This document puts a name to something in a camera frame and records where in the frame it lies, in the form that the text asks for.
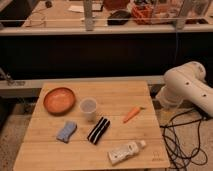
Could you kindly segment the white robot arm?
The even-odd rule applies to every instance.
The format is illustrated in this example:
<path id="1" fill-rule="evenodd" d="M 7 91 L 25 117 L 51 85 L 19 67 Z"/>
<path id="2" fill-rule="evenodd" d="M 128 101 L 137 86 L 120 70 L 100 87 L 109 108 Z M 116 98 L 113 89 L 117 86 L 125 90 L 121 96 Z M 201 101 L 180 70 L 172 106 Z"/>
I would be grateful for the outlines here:
<path id="1" fill-rule="evenodd" d="M 188 100 L 207 118 L 213 118 L 213 88 L 205 83 L 205 76 L 205 67 L 197 61 L 171 68 L 163 76 L 165 85 L 157 93 L 156 99 L 165 109 Z"/>

